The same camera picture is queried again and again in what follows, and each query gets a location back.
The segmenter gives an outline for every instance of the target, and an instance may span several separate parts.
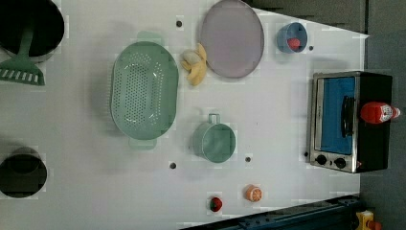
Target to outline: yellow object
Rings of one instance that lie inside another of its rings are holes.
[[[181,62],[184,69],[191,71],[187,79],[194,86],[203,81],[207,71],[206,51],[200,43],[197,45],[197,51],[187,50],[183,53]]]
[[[359,219],[359,225],[356,230],[372,230],[367,227],[367,222],[373,220],[373,213],[370,211],[364,211],[362,213],[356,213]]]

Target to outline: screw hole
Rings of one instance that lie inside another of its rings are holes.
[[[174,162],[173,162],[173,163],[170,163],[169,167],[170,167],[172,170],[174,170],[174,169],[176,169],[176,164],[175,164]]]

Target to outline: purple plate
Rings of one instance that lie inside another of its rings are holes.
[[[200,33],[209,66],[220,76],[249,75],[263,53],[263,29],[257,14],[239,0],[223,0],[207,12]]]

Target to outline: green spatula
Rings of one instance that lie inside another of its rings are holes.
[[[20,42],[18,54],[0,63],[0,81],[12,81],[33,85],[45,85],[42,71],[30,61],[30,48],[33,41],[34,23],[28,19]]]

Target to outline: ketchup bottle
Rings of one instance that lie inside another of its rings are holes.
[[[361,108],[361,118],[370,124],[381,124],[400,115],[400,110],[387,103],[366,103]]]

